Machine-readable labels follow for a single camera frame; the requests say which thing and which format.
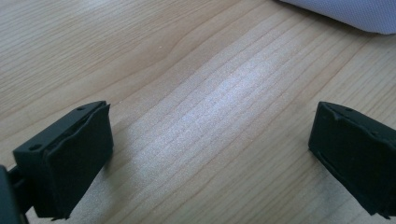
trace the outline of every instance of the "white cloth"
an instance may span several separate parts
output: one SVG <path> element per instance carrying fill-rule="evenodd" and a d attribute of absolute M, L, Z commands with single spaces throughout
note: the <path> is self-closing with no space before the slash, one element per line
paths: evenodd
<path fill-rule="evenodd" d="M 396 33 L 396 0 L 281 0 L 363 31 Z"/>

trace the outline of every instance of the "wooden table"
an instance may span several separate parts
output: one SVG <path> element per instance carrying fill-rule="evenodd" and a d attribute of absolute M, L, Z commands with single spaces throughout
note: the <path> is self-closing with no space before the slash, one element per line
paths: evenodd
<path fill-rule="evenodd" d="M 389 223 L 307 141 L 318 101 L 396 128 L 395 35 L 273 0 L 3 0 L 0 78 L 8 169 L 69 110 L 111 103 L 113 158 L 59 223 Z"/>

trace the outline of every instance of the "wood grain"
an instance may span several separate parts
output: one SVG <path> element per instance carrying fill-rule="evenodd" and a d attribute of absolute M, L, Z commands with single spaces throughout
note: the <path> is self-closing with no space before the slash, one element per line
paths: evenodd
<path fill-rule="evenodd" d="M 273 0 L 3 0 L 0 163 L 107 100 L 114 156 L 59 223 L 389 223 L 307 141 L 318 101 L 396 128 L 395 62 L 396 36 Z"/>

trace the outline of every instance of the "black object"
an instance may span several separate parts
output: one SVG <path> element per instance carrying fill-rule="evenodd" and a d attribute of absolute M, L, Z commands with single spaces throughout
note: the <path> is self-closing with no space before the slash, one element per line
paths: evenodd
<path fill-rule="evenodd" d="M 27 222 L 31 206 L 39 217 L 69 218 L 113 152 L 109 108 L 83 105 L 13 151 L 17 166 L 0 166 L 0 223 Z"/>
<path fill-rule="evenodd" d="M 309 149 L 370 215 L 396 216 L 396 131 L 320 102 Z"/>

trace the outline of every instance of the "screw hole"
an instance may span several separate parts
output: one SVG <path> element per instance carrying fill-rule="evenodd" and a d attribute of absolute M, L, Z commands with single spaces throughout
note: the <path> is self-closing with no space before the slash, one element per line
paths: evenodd
<path fill-rule="evenodd" d="M 38 150 L 39 148 L 41 148 L 41 144 L 35 144 L 34 146 L 29 147 L 29 150 L 35 151 L 35 150 Z"/>

